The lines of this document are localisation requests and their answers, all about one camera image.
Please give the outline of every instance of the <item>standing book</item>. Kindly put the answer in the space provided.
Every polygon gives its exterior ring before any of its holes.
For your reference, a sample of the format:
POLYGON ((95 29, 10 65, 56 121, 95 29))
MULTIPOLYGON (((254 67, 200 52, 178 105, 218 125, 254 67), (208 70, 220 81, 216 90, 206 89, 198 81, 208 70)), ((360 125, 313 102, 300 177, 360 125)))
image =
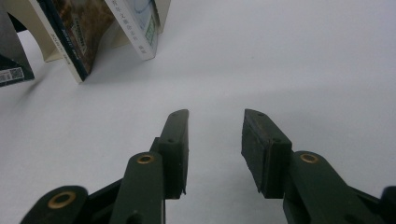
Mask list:
POLYGON ((2 2, 0 42, 0 87, 35 79, 21 41, 2 2))
POLYGON ((142 60, 155 57, 157 24, 152 0, 106 0, 122 30, 142 60))
POLYGON ((92 70, 99 43, 114 16, 104 0, 31 0, 77 82, 92 70))

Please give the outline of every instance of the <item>white backdrop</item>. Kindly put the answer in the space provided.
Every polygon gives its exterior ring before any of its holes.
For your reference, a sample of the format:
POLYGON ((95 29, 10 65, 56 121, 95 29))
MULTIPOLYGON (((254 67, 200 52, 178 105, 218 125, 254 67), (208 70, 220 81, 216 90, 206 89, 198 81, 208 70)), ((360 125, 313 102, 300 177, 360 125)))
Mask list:
POLYGON ((286 223, 240 154, 245 108, 325 157, 348 185, 396 185, 396 2, 173 0, 157 56, 103 50, 78 85, 20 34, 36 80, 0 89, 0 223, 63 185, 90 193, 190 110, 187 195, 167 223, 286 223))

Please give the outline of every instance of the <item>book spine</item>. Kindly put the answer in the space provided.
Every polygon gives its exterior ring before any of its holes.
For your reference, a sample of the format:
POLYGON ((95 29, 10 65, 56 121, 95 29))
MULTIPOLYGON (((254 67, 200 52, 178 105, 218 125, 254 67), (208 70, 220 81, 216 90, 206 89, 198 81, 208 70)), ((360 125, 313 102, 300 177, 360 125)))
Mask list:
POLYGON ((155 49, 151 47, 144 34, 135 22, 130 8, 124 0, 105 0, 122 30, 142 60, 155 57, 155 49))
POLYGON ((35 13, 37 14, 38 18, 41 20, 44 27, 46 28, 47 33, 49 34, 50 38, 52 39, 55 47, 57 48, 59 53, 61 53, 62 57, 64 58, 64 61, 66 62, 66 65, 69 68, 70 72, 72 73, 73 77, 75 78, 76 82, 78 82, 78 83, 82 82, 82 79, 78 73, 77 68, 73 64, 72 60, 70 59, 69 55, 67 54, 66 50, 64 49, 64 46, 62 45, 61 41, 59 40, 59 38, 56 35, 55 31, 53 30, 52 26, 50 25, 50 22, 47 19, 46 15, 44 14, 43 10, 41 9, 41 6, 38 4, 37 0, 29 0, 29 2, 32 5, 33 9, 35 10, 35 13))
POLYGON ((89 75, 89 73, 85 69, 82 60, 78 57, 76 48, 71 42, 70 36, 68 35, 66 28, 64 27, 64 23, 62 22, 62 19, 59 17, 55 5, 53 5, 51 0, 36 0, 36 1, 41 6, 41 9, 46 15, 49 24, 53 28, 53 31, 58 36, 61 44, 64 46, 64 50, 69 56, 69 59, 76 67, 81 82, 84 81, 85 78, 89 75))

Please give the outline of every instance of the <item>white table surface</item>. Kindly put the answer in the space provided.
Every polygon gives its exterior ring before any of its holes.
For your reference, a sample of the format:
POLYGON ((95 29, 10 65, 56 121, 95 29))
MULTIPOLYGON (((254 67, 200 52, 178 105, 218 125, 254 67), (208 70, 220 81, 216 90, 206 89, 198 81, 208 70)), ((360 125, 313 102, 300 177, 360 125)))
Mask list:
POLYGON ((245 108, 380 197, 396 185, 395 11, 390 0, 173 0, 154 60, 103 50, 80 85, 20 33, 36 80, 0 89, 0 223, 60 186, 118 180, 182 108, 187 195, 167 201, 167 223, 286 223, 240 154, 245 108))

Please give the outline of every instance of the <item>book cover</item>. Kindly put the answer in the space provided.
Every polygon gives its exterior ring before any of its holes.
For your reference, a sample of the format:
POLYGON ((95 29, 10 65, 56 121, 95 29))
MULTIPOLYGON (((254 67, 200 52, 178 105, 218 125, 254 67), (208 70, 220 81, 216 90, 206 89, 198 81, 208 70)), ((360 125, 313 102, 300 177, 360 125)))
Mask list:
POLYGON ((83 81, 114 21, 104 0, 37 0, 83 81))
POLYGON ((158 17, 152 0, 106 0, 142 60, 155 57, 158 17))
POLYGON ((0 87, 35 79, 21 41, 1 2, 0 42, 0 87))

